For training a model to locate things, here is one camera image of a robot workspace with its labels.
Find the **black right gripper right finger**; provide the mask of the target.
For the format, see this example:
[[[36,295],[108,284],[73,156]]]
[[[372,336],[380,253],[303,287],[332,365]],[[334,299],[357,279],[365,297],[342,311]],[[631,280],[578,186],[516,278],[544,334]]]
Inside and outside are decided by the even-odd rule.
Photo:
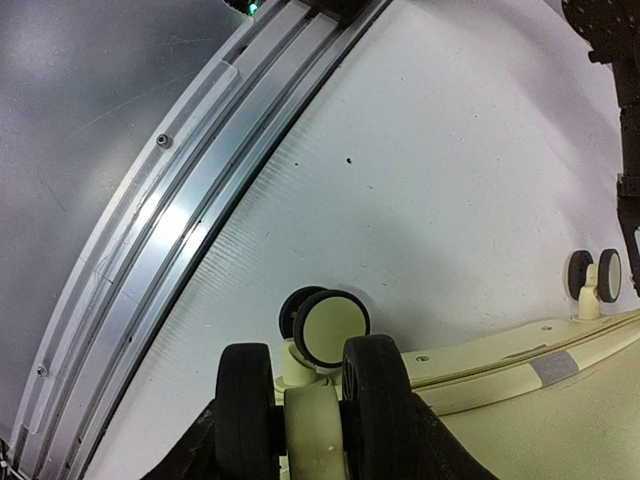
[[[416,479],[497,479],[465,449],[419,395],[413,394],[412,401],[417,422]]]

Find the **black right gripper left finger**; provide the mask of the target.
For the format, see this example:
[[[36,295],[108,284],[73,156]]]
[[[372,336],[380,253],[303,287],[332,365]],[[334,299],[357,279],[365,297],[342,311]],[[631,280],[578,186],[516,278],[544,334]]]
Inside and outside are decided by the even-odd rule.
[[[208,404],[169,453],[143,479],[219,479],[214,426],[214,405]]]

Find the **pale green hard-shell suitcase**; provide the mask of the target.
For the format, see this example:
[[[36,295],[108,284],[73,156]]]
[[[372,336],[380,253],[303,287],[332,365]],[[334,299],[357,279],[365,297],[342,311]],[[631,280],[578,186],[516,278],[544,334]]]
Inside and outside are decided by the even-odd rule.
[[[222,353],[216,461],[225,479],[416,479],[412,395],[443,417],[571,378],[635,343],[639,314],[605,315],[621,292],[619,253],[574,252],[567,289],[578,304],[548,319],[457,346],[401,352],[354,294],[321,286],[283,302],[281,376],[260,343]]]

